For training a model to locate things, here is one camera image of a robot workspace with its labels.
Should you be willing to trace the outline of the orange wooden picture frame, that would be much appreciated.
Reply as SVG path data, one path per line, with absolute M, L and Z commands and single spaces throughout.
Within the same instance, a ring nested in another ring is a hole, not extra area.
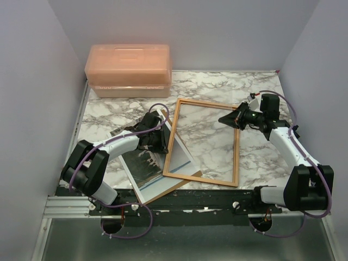
M 207 183 L 207 184 L 215 184 L 215 185 L 223 185 L 227 187 L 234 187 L 237 188 L 239 185 L 239 148 L 240 148 L 240 132 L 238 130 L 234 130 L 234 147 L 233 147 L 233 177 L 232 181 L 220 181 L 215 179 L 209 179 L 209 178 L 202 178 L 202 177 L 195 177 L 195 176 L 187 176 L 183 174 L 175 174 L 169 172 L 170 167 L 170 160 L 172 156 L 172 149 L 173 149 L 173 143 L 175 140 L 176 135 L 176 128 L 179 118 L 179 112 L 181 105 L 192 105 L 192 106 L 198 106 L 198 107 L 206 107 L 206 108 L 214 108 L 214 109 L 223 109 L 228 111 L 233 111 L 237 108 L 236 105 L 227 105 L 222 103 L 215 103 L 215 102 L 206 102 L 206 101 L 199 101 L 199 100 L 192 100 L 192 99 L 186 99 L 186 98 L 178 98 L 176 103 L 176 108 L 172 120 L 172 126 L 171 126 L 171 133 L 169 137 L 169 143 L 168 143 L 168 154 L 165 158 L 164 168 L 163 168 L 163 176 L 165 177 L 171 177 L 171 178 L 178 178 L 183 179 L 186 181 L 194 181 L 194 182 L 200 182 L 200 183 Z

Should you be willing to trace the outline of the orange translucent plastic storage box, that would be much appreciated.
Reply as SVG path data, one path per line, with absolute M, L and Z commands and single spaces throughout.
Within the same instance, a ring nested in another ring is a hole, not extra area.
M 172 85 L 170 48 L 161 44 L 93 45 L 85 66 L 101 98 L 167 98 Z

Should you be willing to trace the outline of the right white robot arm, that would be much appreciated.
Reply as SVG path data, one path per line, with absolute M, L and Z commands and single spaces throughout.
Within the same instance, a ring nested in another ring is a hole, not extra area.
M 270 204 L 276 204 L 305 214 L 321 210 L 326 216 L 332 206 L 333 170 L 307 154 L 289 123 L 281 120 L 279 115 L 279 107 L 275 105 L 257 112 L 252 111 L 247 103 L 242 103 L 236 110 L 218 119 L 220 123 L 241 131 L 246 126 L 256 127 L 277 148 L 290 168 L 291 174 L 285 187 L 261 186 L 254 189 L 254 196 L 250 199 L 251 209 L 262 213 Z

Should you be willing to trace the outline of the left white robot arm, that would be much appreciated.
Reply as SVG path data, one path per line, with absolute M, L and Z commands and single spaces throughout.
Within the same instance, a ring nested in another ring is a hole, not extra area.
M 75 188 L 102 202 L 102 209 L 114 215 L 120 210 L 121 202 L 116 190 L 103 181 L 106 167 L 111 159 L 135 150 L 167 154 L 163 129 L 132 132 L 126 128 L 119 135 L 95 144 L 82 140 L 68 158 L 60 179 L 69 184 L 69 190 Z

